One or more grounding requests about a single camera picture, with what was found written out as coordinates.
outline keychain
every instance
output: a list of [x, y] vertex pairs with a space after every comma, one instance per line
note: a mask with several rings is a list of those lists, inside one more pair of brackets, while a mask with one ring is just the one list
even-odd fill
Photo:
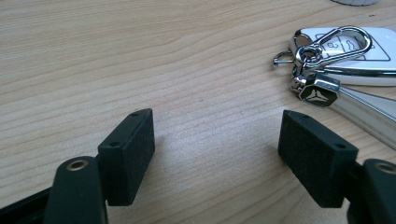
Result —
[[388, 29], [303, 29], [289, 51], [275, 56], [274, 66], [294, 64], [291, 89], [302, 101], [330, 107], [396, 149], [396, 101], [341, 85], [396, 86], [395, 48], [396, 34]]

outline wooden table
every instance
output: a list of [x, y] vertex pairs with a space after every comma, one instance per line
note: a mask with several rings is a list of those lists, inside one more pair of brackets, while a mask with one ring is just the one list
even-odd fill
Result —
[[[330, 0], [2, 1], [0, 207], [49, 187], [67, 159], [138, 109], [156, 152], [134, 204], [110, 223], [346, 223], [321, 209], [277, 154], [284, 109], [360, 149], [396, 152], [330, 109], [300, 102], [272, 68], [303, 27], [396, 30], [396, 2]], [[396, 88], [355, 87], [396, 99]]]

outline key fob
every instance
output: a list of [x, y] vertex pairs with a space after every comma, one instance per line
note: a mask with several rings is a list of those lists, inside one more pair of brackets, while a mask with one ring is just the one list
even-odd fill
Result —
[[[333, 29], [304, 28], [298, 30], [290, 41], [290, 51], [295, 55], [297, 48], [308, 45]], [[368, 52], [359, 58], [332, 63], [316, 71], [340, 80], [344, 84], [365, 86], [396, 86], [396, 33], [386, 28], [363, 27], [373, 39]], [[354, 36], [336, 35], [323, 46], [322, 56], [328, 58], [358, 49]]]

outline carabiner clip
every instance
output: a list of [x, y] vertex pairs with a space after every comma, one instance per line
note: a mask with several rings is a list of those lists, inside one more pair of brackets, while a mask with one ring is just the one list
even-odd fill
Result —
[[[323, 58], [323, 45], [332, 39], [333, 36], [339, 34], [351, 35], [355, 37], [358, 41], [360, 49], [333, 55], [328, 58]], [[329, 33], [315, 40], [309, 45], [304, 45], [297, 48], [295, 52], [294, 64], [297, 67], [303, 67], [304, 71], [310, 71], [330, 63], [350, 60], [352, 58], [359, 58], [361, 55], [369, 51], [372, 45], [373, 40], [371, 36], [363, 29], [356, 26], [341, 26], [331, 30]]]

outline wood grain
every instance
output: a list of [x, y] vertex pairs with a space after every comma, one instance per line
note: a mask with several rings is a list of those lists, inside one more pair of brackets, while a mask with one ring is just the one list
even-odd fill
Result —
[[[271, 65], [303, 27], [396, 30], [396, 2], [0, 2], [0, 207], [94, 156], [129, 113], [154, 112], [156, 152], [110, 223], [346, 223], [321, 209], [276, 147], [284, 109], [345, 137], [359, 161], [396, 152], [330, 109], [299, 102]], [[355, 87], [396, 99], [396, 88]]]

